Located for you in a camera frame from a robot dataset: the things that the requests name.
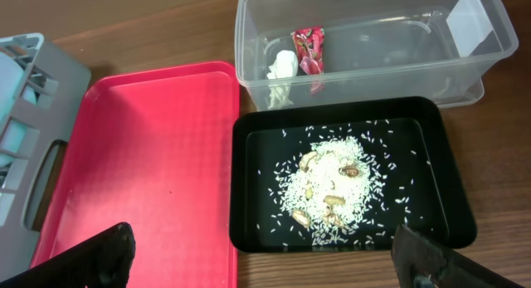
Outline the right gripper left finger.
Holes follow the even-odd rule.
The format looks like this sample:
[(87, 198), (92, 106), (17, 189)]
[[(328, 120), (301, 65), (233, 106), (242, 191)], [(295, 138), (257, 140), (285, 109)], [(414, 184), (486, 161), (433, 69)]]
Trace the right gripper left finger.
[(135, 256), (132, 227), (120, 222), (1, 283), (1, 288), (125, 288)]

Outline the white napkin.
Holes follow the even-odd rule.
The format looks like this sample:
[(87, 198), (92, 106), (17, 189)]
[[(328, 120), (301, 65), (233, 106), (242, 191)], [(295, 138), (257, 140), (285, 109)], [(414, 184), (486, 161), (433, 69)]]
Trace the white napkin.
[[(292, 78), (297, 75), (299, 62), (297, 55), (293, 51), (282, 50), (276, 55), (276, 59), (269, 66), (266, 77), (268, 80)], [(285, 81), (280, 85), (269, 85), (268, 110), (278, 110), (288, 105), (293, 105), (289, 99), (291, 81)]]

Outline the red snack wrapper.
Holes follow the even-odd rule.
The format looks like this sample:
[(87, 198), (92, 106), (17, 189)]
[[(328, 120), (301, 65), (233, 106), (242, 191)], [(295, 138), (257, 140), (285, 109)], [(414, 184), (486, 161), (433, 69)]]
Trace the red snack wrapper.
[(302, 71), (308, 76), (324, 74), (324, 29), (308, 27), (291, 33), (295, 54)]

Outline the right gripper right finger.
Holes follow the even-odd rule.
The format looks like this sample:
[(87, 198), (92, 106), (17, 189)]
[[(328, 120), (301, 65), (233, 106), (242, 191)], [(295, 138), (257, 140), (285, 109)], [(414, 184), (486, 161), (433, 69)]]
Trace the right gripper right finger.
[(397, 228), (391, 258), (401, 288), (522, 288), (409, 227)]

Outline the light blue bowl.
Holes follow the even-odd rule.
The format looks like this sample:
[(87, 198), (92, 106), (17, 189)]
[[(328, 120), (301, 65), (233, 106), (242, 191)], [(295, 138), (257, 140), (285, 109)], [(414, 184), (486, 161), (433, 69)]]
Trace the light blue bowl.
[(3, 120), (15, 102), (14, 95), (23, 76), (23, 69), (4, 52), (1, 53), (0, 65), (0, 110), (1, 120)]

